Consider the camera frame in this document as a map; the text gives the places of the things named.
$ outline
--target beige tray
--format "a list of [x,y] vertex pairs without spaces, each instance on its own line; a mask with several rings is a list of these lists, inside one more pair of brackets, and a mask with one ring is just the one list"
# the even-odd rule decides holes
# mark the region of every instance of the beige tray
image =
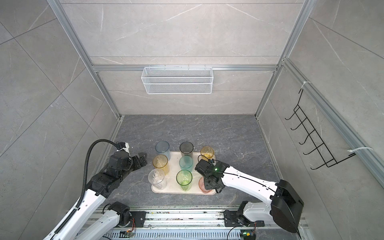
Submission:
[[166,175],[165,179],[167,181],[167,186],[163,190],[159,190],[158,188],[152,187],[152,191],[156,193],[172,193],[172,194],[199,194],[199,195],[214,195],[216,193],[215,190],[211,190],[209,193],[203,193],[199,188],[199,180],[202,177],[200,173],[195,170],[197,164],[197,158],[200,155],[199,152],[194,152],[193,166],[192,166],[192,182],[190,183],[192,186],[188,191],[183,191],[180,185],[176,181],[176,175],[181,170],[179,165],[179,160],[182,157],[180,152],[171,152],[170,153],[170,161],[169,164],[169,173]]

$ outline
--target zip tie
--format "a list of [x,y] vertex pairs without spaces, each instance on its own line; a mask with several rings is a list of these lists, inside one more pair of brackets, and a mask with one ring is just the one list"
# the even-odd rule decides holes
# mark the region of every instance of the zip tie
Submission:
[[304,87],[304,84],[306,84],[306,83],[310,83],[310,82],[306,82],[306,81],[304,81],[304,82],[303,82],[303,85],[301,86],[301,88],[303,88],[303,87]]
[[354,151],[357,151],[357,150],[360,150],[360,149],[370,149],[370,150],[373,150],[373,148],[371,148],[371,147],[358,147],[358,148],[347,150],[347,151],[348,152],[354,152]]

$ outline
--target metal beam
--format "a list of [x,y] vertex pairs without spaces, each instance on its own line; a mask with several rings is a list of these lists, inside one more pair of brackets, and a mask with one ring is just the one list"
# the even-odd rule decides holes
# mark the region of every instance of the metal beam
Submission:
[[277,65],[255,64],[255,65],[93,65],[94,71],[143,71],[146,67],[211,67],[215,71],[276,71]]
[[[304,81],[309,81],[289,59],[284,59],[283,66],[300,85]],[[364,139],[348,124],[313,84],[304,84],[303,89],[352,149],[369,147]],[[361,149],[355,153],[384,188],[384,161],[374,151],[369,149]]]
[[83,47],[78,36],[76,35],[76,33],[72,27],[72,24],[70,23],[68,16],[66,15],[61,3],[58,0],[47,0],[47,1],[48,1],[49,5],[51,6],[52,11],[55,13],[57,19],[59,20],[60,24],[62,25],[65,33],[68,35],[69,39],[71,40],[74,48],[76,49],[77,53],[79,54],[85,67],[88,69],[89,73],[91,74],[97,87],[100,89],[101,93],[103,94],[103,96],[104,96],[105,100],[107,101],[108,105],[110,106],[112,112],[115,114],[116,118],[119,119],[121,114],[119,113],[119,110],[117,109],[114,101],[112,100],[112,97],[109,94],[109,91],[104,86],[103,81],[96,74],[96,72],[92,69],[91,59],[89,58],[89,55],[85,51],[85,48]]
[[[296,23],[293,26],[291,35],[289,36],[288,41],[284,47],[283,53],[280,56],[279,62],[277,64],[278,66],[281,66],[283,59],[289,57],[289,55],[291,54],[292,49],[295,46],[295,43],[297,42],[297,39],[299,38],[299,35],[303,30],[305,22],[307,21],[316,1],[317,0],[306,0],[303,3],[303,7],[301,8],[301,11],[299,13],[299,16],[297,17]],[[280,70],[281,69],[277,69],[277,72],[272,76],[271,80],[268,83],[268,86],[264,92],[264,95],[255,113],[255,117],[257,119],[260,117],[260,114],[264,109],[264,106],[269,96],[271,95],[272,89],[275,86],[277,79],[279,78]]]

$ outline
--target hook rack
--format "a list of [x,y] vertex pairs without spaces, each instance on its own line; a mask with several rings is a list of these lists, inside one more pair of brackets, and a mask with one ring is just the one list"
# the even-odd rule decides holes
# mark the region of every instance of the hook rack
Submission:
[[[323,163],[322,165],[318,166],[317,168],[311,168],[311,169],[312,169],[312,170],[316,170],[316,169],[318,169],[318,168],[320,168],[320,167],[322,167],[322,166],[324,166],[324,165],[327,166],[327,167],[332,167],[332,166],[334,166],[334,165],[336,165],[336,164],[341,163],[341,162],[344,161],[344,160],[347,160],[347,159],[350,158],[350,157],[355,156],[356,154],[355,154],[355,153],[352,153],[352,154],[348,155],[348,157],[344,158],[344,159],[341,160],[341,161],[337,161],[337,160],[335,159],[335,157],[332,155],[331,151],[329,150],[328,146],[325,144],[325,142],[324,142],[323,139],[321,138],[320,134],[317,132],[316,128],[313,126],[313,124],[311,123],[311,121],[309,120],[309,118],[307,117],[307,115],[305,114],[305,112],[304,112],[304,111],[302,110],[302,108],[299,106],[299,102],[300,102],[301,96],[303,95],[303,89],[300,89],[299,94],[300,94],[299,101],[297,102],[297,105],[295,106],[295,108],[293,108],[293,114],[292,114],[292,116],[291,116],[290,118],[288,118],[288,119],[285,118],[285,120],[290,120],[294,115],[296,115],[296,117],[300,120],[300,124],[299,124],[296,128],[294,128],[294,129],[291,128],[291,130],[296,130],[298,127],[300,127],[300,125],[303,125],[305,131],[307,132],[307,137],[305,138],[304,142],[303,142],[303,143],[299,142],[299,144],[300,144],[300,145],[303,145],[303,144],[307,141],[307,139],[310,138],[311,141],[312,141],[312,143],[313,143],[313,145],[315,146],[315,149],[313,149],[313,150],[310,151],[309,153],[303,153],[304,155],[308,155],[308,154],[312,153],[312,152],[315,151],[315,150],[317,150],[317,152],[320,154],[320,157],[321,157],[321,159],[323,160],[324,163]],[[297,111],[298,111],[298,110],[300,110],[300,111],[303,113],[303,115],[305,116],[305,118],[304,118],[303,120],[301,120],[300,117],[299,117],[299,115],[297,114]],[[305,127],[305,125],[304,125],[304,121],[308,121],[308,122],[310,123],[310,125],[313,127],[313,130],[312,130],[311,132],[309,132],[308,129]],[[315,144],[313,138],[311,137],[311,134],[314,133],[314,132],[318,135],[318,137],[319,137],[320,140],[321,140],[321,144],[318,145],[318,146],[316,146],[316,144]],[[321,146],[323,146],[323,145],[325,146],[325,148],[327,149],[327,151],[329,152],[329,154],[330,154],[331,157],[332,157],[332,159],[329,160],[329,161],[325,161],[323,155],[322,155],[321,152],[319,151],[319,147],[321,147]]]

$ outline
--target mesh basket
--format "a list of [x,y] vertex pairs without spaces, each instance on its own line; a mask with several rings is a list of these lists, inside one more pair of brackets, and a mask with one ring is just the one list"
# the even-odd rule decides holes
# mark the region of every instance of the mesh basket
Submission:
[[211,67],[146,67],[141,75],[148,94],[211,93]]

